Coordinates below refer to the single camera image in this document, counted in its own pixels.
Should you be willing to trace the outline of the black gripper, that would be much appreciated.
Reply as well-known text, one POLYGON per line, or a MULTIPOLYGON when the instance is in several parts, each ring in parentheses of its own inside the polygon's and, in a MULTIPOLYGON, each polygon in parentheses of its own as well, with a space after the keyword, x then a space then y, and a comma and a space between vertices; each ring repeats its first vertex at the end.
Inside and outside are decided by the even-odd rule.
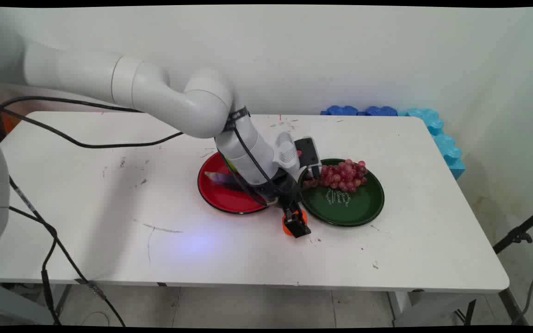
POLYGON ((277 171, 271 181, 255 186, 267 206, 276 206, 283 210, 284 218, 289 218, 289 235, 300 238, 311 234, 308 219, 301 213, 298 205, 300 186, 287 171, 277 171))

